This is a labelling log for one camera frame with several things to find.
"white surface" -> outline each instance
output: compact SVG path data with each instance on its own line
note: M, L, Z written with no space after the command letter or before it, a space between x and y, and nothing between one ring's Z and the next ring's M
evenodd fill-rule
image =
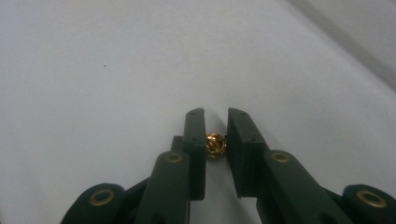
M0 220L59 223L85 189L129 188L203 107L247 111L320 185L396 196L396 95L286 2L3 1ZM225 160L191 223L260 223Z
M286 0L396 90L395 0Z

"brass bead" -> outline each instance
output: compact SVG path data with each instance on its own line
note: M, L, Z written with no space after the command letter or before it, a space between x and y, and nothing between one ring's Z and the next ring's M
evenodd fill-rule
M219 133L209 133L206 136L206 151L207 156L217 158L225 152L227 147L227 138Z

